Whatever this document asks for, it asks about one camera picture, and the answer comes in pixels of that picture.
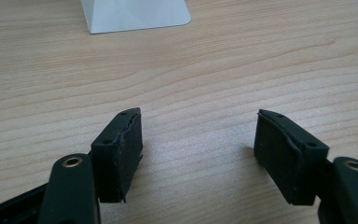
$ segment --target wood grain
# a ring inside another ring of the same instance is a hole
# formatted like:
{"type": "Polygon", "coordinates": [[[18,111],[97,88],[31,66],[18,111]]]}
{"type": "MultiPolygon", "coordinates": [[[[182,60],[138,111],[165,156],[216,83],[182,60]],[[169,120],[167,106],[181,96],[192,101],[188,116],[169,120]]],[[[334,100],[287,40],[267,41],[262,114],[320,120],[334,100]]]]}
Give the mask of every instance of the wood grain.
{"type": "Polygon", "coordinates": [[[181,27],[90,35],[79,1],[0,0],[0,203],[143,111],[144,158],[103,223],[317,223],[253,154],[274,110],[358,159],[358,1],[187,1],[181,27]]]}

